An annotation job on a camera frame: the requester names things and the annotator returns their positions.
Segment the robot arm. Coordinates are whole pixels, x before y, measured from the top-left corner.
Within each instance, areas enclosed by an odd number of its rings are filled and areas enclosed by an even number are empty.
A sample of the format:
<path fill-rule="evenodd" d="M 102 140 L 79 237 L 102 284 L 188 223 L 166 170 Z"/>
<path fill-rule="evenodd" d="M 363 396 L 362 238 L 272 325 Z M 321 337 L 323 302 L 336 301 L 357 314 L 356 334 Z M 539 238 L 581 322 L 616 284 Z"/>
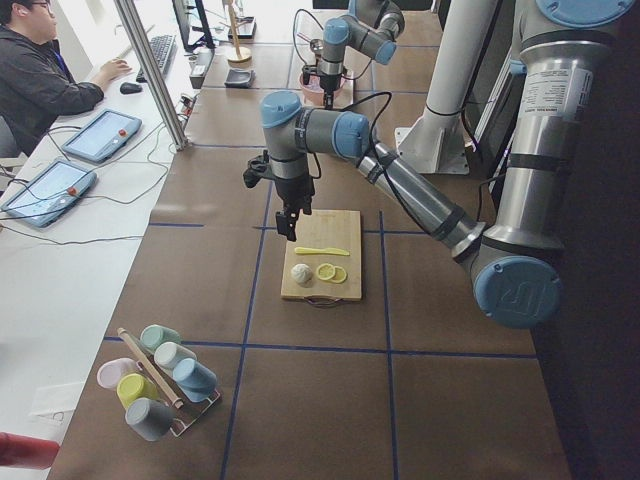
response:
<path fill-rule="evenodd" d="M 506 71 L 524 84 L 509 136 L 495 222 L 487 225 L 435 186 L 435 179 L 466 175 L 461 123 L 467 92 L 498 5 L 451 3 L 423 113 L 396 131 L 388 146 L 375 124 L 352 108 L 333 108 L 347 49 L 381 64 L 395 53 L 404 30 L 391 1 L 353 1 L 324 27 L 320 61 L 312 68 L 324 93 L 320 108 L 291 91 L 260 105 L 265 149 L 248 162 L 244 181 L 267 179 L 282 200 L 276 227 L 289 240 L 298 218 L 311 213 L 315 193 L 308 158 L 328 154 L 353 165 L 397 201 L 413 222 L 443 243 L 470 277 L 479 309 L 494 322 L 530 329 L 561 313 L 564 249 L 556 228 L 576 166 L 619 150 L 623 136 L 603 113 L 593 89 L 598 69 L 626 44 L 639 23 L 635 1 L 519 1 L 514 7 Z"/>
<path fill-rule="evenodd" d="M 323 107 L 333 108 L 334 92 L 344 73 L 347 47 L 376 63 L 388 65 L 404 29 L 404 15 L 393 1 L 350 1 L 347 14 L 329 19 L 324 27 L 323 50 L 316 68 L 323 90 Z"/>

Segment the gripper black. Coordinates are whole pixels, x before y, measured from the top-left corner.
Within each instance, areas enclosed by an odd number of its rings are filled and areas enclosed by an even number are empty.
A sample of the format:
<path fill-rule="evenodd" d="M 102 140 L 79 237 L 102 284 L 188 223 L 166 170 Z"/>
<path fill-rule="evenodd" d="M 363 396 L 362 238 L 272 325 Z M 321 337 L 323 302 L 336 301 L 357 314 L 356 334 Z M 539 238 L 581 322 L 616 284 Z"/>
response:
<path fill-rule="evenodd" d="M 295 242 L 299 212 L 302 211 L 304 215 L 311 215 L 313 212 L 314 179 L 309 174 L 291 179 L 276 177 L 275 186 L 283 201 L 283 211 L 277 211 L 275 215 L 277 232 L 288 241 Z"/>
<path fill-rule="evenodd" d="M 321 75 L 320 86 L 324 91 L 323 107 L 325 109 L 334 108 L 334 92 L 340 88 L 339 75 Z"/>

